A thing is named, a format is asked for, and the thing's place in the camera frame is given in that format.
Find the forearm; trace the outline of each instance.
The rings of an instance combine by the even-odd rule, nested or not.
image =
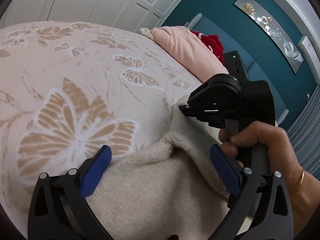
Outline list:
[[[306,226],[319,204],[320,181],[305,171],[300,189],[291,198],[295,236]]]

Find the curtain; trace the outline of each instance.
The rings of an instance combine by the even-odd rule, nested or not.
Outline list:
[[[320,179],[320,86],[287,129],[287,134],[300,165]]]

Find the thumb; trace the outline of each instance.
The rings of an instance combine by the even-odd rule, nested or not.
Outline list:
[[[252,122],[243,131],[233,136],[231,142],[238,147],[251,147],[257,143],[264,144],[268,148],[291,145],[284,129],[259,121]]]

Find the white wardrobe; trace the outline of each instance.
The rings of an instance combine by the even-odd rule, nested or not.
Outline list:
[[[0,28],[46,21],[84,21],[137,32],[161,26],[181,0],[13,0]]]

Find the metal screw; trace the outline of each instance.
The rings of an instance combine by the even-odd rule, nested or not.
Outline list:
[[[244,168],[243,171],[244,171],[245,174],[251,174],[252,173],[252,170],[250,168]]]
[[[47,174],[46,174],[45,172],[43,172],[43,173],[40,174],[40,178],[41,178],[41,179],[44,179],[46,176],[47,176]]]
[[[68,171],[69,175],[75,175],[77,173],[77,169],[73,168]]]
[[[276,176],[277,178],[280,178],[280,177],[282,176],[282,174],[281,174],[281,172],[279,172],[279,171],[275,171],[275,176]]]

